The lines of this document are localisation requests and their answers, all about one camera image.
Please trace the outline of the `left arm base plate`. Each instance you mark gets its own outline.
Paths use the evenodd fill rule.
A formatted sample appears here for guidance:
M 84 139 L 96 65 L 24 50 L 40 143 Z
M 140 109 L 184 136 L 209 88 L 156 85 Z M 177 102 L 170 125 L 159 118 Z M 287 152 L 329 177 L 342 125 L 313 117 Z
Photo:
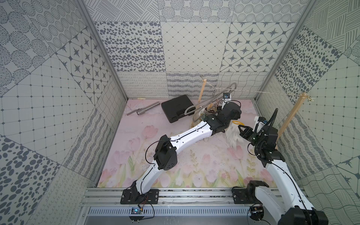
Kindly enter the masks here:
M 150 189 L 146 194 L 140 194 L 130 189 L 123 190 L 121 196 L 121 204 L 157 204 L 159 197 L 159 189 Z

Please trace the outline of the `blue dotted glove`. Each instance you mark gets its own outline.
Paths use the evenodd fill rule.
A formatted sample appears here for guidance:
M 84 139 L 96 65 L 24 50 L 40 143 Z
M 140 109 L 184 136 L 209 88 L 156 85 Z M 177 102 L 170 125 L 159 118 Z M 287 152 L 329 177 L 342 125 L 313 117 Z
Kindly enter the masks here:
M 239 123 L 237 121 L 232 121 L 225 131 L 226 141 L 233 149 L 236 149 L 238 145 L 244 144 L 244 139 L 240 136 L 238 126 Z

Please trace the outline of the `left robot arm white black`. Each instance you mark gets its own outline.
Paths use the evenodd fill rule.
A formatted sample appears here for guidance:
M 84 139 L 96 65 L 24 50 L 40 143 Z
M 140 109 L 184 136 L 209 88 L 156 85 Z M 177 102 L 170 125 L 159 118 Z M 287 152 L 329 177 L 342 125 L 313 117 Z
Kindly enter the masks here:
M 225 132 L 232 121 L 241 117 L 241 103 L 237 100 L 224 104 L 221 110 L 203 115 L 201 122 L 195 127 L 176 136 L 162 136 L 157 144 L 153 161 L 144 175 L 134 181 L 126 190 L 130 191 L 132 199 L 140 202 L 141 198 L 150 191 L 154 182 L 164 172 L 172 169 L 177 164 L 177 156 L 192 144 L 211 137 L 219 132 Z

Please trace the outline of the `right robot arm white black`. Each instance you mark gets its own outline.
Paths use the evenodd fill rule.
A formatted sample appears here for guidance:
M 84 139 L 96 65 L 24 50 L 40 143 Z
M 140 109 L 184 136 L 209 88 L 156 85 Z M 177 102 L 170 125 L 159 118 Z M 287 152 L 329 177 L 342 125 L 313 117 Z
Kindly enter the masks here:
M 276 149 L 278 131 L 273 127 L 276 109 L 267 121 L 259 117 L 254 128 L 239 125 L 240 136 L 254 146 L 254 154 L 273 178 L 283 201 L 272 195 L 266 184 L 251 181 L 247 185 L 250 195 L 268 210 L 279 225 L 327 225 L 329 220 L 323 211 L 315 209 L 295 182 L 286 160 Z

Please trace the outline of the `grey clip hanger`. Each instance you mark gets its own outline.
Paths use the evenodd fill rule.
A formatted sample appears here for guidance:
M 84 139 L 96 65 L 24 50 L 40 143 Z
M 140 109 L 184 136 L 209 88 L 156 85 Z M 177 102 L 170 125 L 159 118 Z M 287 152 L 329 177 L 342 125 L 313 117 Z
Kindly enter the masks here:
M 216 101 L 218 101 L 219 99 L 222 99 L 222 94 L 225 93 L 225 92 L 229 92 L 229 93 L 232 93 L 234 92 L 235 90 L 237 89 L 237 83 L 232 83 L 230 84 L 228 87 L 222 89 L 220 88 L 220 90 L 222 90 L 222 92 L 206 99 L 206 100 L 202 100 L 200 101 L 200 103 L 194 105 L 194 106 L 190 106 L 188 107 L 185 112 L 184 112 L 184 115 L 190 115 L 192 113 L 195 113 L 197 110 L 201 109 L 201 108 L 205 108 L 207 105 L 211 104 L 211 103 L 214 103 Z

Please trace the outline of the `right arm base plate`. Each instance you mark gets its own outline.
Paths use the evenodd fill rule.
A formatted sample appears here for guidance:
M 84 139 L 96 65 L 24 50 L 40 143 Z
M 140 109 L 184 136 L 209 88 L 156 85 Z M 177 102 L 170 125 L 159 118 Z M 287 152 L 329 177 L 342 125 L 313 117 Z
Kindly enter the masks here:
M 234 204 L 260 204 L 255 197 L 248 193 L 246 188 L 233 187 L 231 189 Z

